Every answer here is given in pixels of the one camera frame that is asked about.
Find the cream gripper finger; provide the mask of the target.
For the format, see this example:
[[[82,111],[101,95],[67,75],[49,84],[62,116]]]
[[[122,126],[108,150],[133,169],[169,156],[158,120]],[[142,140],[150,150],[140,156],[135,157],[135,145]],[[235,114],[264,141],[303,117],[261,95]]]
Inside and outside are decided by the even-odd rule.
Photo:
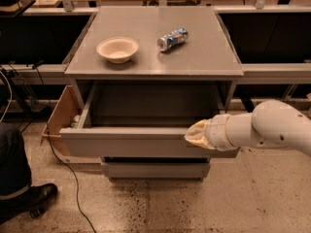
[[[212,146],[205,137],[199,137],[198,139],[195,139],[190,136],[186,136],[185,140],[188,141],[189,143],[207,149],[207,150],[213,150],[215,147]]]
[[[193,124],[188,130],[186,135],[187,136],[201,136],[205,134],[205,131],[210,124],[209,119],[203,119],[198,121],[197,123]]]

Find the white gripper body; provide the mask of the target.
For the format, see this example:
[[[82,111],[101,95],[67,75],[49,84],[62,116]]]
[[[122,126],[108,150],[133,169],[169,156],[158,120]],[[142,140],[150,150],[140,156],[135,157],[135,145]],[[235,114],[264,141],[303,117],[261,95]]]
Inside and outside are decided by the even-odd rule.
[[[232,150],[233,145],[230,143],[226,134],[226,123],[229,114],[213,116],[205,130],[205,136],[208,144],[219,151]]]

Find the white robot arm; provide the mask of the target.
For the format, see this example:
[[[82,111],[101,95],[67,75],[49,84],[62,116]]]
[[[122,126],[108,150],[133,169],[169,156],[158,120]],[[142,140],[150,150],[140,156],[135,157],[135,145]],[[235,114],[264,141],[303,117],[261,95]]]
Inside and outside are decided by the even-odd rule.
[[[207,149],[291,148],[311,155],[311,121],[289,104],[267,100],[251,113],[216,115],[193,124],[185,140]]]

